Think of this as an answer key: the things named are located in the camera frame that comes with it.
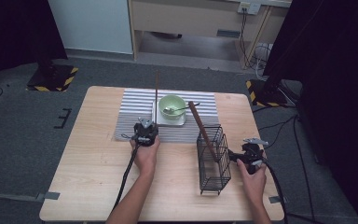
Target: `white plate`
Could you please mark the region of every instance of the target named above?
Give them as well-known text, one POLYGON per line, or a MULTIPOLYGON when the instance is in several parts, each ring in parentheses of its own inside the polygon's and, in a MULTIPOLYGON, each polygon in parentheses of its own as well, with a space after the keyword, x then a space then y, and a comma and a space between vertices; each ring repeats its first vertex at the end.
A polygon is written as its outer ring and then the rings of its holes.
MULTIPOLYGON (((152 106, 152 120, 153 122, 155 122, 155 112, 156 112, 156 101, 153 101, 153 106, 152 106)), ((169 127, 182 127, 186 122, 186 112, 183 113, 183 115, 179 118, 179 119, 165 119, 164 117, 162 117, 161 115, 161 111, 159 111, 159 109, 157 109, 157 124, 160 126, 169 126, 169 127)))

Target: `wall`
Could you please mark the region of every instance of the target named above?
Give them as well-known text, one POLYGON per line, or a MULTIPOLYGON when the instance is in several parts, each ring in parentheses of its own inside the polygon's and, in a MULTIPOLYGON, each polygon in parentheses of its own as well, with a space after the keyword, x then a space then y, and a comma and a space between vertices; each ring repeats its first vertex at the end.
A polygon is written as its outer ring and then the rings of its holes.
POLYGON ((127 0, 48 0, 66 49, 132 54, 127 0))

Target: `wooden stick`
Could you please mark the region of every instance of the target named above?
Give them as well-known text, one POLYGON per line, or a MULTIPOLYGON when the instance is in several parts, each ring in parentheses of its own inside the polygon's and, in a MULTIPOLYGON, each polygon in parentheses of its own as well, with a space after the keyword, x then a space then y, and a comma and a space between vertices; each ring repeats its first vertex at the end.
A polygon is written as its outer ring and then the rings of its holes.
POLYGON ((193 113, 194 119, 196 120, 197 124, 199 125, 200 132, 201 132, 201 134, 202 134, 202 137, 203 137, 204 140, 205 140, 206 146, 208 147, 209 151, 211 152, 211 154, 212 154, 212 156, 213 156, 213 160, 214 160, 215 162, 218 162, 218 159, 217 159, 217 157, 216 157, 216 154, 215 154, 214 151, 213 151, 212 144, 211 144, 211 142, 209 141, 208 134, 207 134, 206 131, 205 131, 205 128, 204 128, 204 126, 203 126, 203 124, 202 124, 202 121, 201 121, 199 112, 197 112, 197 108, 196 108, 196 106, 194 105, 194 102, 189 101, 189 102, 188 102, 188 106, 190 107, 191 113, 193 113))

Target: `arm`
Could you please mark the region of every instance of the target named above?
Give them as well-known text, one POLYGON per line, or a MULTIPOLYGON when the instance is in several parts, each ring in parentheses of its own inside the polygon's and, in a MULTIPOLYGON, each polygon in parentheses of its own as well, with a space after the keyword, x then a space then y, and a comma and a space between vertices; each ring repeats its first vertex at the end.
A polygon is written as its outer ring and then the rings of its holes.
MULTIPOLYGON (((135 143, 131 141, 132 148, 135 148, 135 143)), ((159 138, 156 137, 155 144, 151 147, 139 147, 135 157, 135 164, 139 168, 139 176, 132 185, 129 192, 112 210, 106 224, 127 224, 137 223, 144 206, 147 193, 153 182, 154 173, 156 170, 157 151, 159 147, 159 138)))
POLYGON ((253 174, 249 175, 245 164, 237 160, 238 168, 241 172, 243 190, 248 198, 252 218, 256 224, 271 223, 269 214, 263 204, 263 192, 266 186, 266 164, 262 163, 261 167, 253 174))

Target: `striped placemat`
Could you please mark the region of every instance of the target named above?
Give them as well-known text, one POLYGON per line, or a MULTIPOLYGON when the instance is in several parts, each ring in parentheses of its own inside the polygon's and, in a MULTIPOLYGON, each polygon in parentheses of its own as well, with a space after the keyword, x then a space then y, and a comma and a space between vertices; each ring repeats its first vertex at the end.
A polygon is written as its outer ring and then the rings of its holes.
MULTIPOLYGON (((122 134, 133 136, 133 126, 138 118, 152 119, 155 90, 126 89, 124 90, 118 113, 115 137, 117 140, 129 141, 122 134)), ((197 91, 158 91, 158 99, 167 94, 175 94, 182 97, 186 102, 200 103, 197 111, 203 124, 218 124, 216 103, 212 92, 197 91)), ((191 110, 186 109, 186 122, 178 127, 158 127, 158 136, 161 142, 170 143, 196 143, 199 135, 199 126, 194 120, 191 110)))

